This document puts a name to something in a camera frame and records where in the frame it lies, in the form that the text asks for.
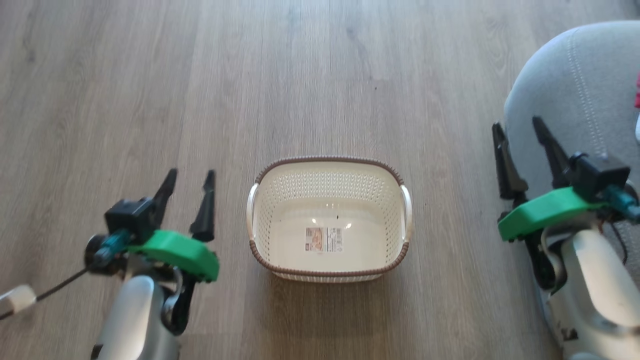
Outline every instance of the laundry basket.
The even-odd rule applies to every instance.
[[[372,280],[409,249],[409,191],[386,164],[293,158],[265,168],[246,204],[249,246],[277,276],[309,282]]]

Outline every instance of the green 3d-printed mount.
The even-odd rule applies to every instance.
[[[204,243],[175,231],[156,230],[143,245],[130,245],[127,249],[177,266],[199,281],[211,282],[218,278],[220,263],[215,253]]]
[[[569,220],[577,215],[608,206],[606,202],[586,202],[573,187],[560,188],[530,200],[510,212],[498,223],[503,241],[514,240]]]

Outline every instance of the white basket handle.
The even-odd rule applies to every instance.
[[[253,184],[249,191],[249,199],[246,201],[246,230],[249,232],[249,240],[254,241],[253,235],[253,202],[258,193],[258,183]]]
[[[413,208],[411,205],[411,195],[409,195],[409,189],[405,185],[400,185],[400,192],[402,193],[402,199],[404,200],[404,242],[411,240],[413,233]]]

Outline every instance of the basket rim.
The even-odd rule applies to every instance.
[[[360,271],[350,271],[350,272],[321,272],[321,271],[311,271],[311,270],[295,270],[290,268],[282,268],[280,266],[275,266],[266,261],[260,252],[258,252],[258,248],[256,247],[255,241],[249,240],[249,248],[251,248],[251,253],[255,257],[255,259],[260,263],[260,265],[264,266],[268,270],[272,272],[277,272],[280,274],[287,275],[302,275],[302,276],[312,276],[312,277],[357,277],[357,276],[366,276],[366,275],[381,275],[385,272],[389,272],[395,269],[404,257],[406,253],[409,251],[409,242],[405,241],[402,244],[402,249],[400,250],[400,254],[396,257],[396,259],[389,265],[384,266],[382,268],[375,268],[371,270],[360,270]]]
[[[357,158],[355,156],[295,156],[292,158],[284,158],[284,159],[276,160],[270,163],[269,165],[267,165],[265,168],[263,168],[260,171],[260,173],[258,173],[258,176],[255,178],[255,182],[260,184],[264,176],[269,171],[273,170],[275,167],[278,167],[280,165],[293,164],[293,163],[331,162],[331,161],[343,162],[343,163],[359,163],[359,164],[374,165],[377,167],[381,167],[382,169],[388,171],[389,173],[391,173],[391,175],[393,175],[398,185],[404,185],[404,180],[402,179],[402,177],[400,177],[400,174],[398,174],[398,172],[393,167],[389,166],[387,163],[374,160],[374,159],[369,159],[369,158]]]

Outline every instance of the sticker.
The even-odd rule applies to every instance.
[[[340,227],[308,227],[305,251],[342,252],[342,229]]]

